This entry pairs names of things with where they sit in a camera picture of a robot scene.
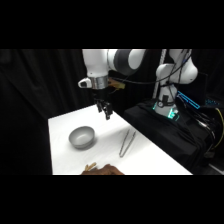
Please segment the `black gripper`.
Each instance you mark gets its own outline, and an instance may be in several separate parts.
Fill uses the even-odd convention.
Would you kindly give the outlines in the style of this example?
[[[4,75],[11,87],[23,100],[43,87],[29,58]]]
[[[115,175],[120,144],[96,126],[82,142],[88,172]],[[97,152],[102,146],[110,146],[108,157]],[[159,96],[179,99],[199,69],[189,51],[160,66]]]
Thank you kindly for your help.
[[[106,120],[110,119],[113,114],[112,104],[109,102],[108,89],[96,89],[93,91],[94,102],[97,105],[98,112],[101,113],[105,109]]]

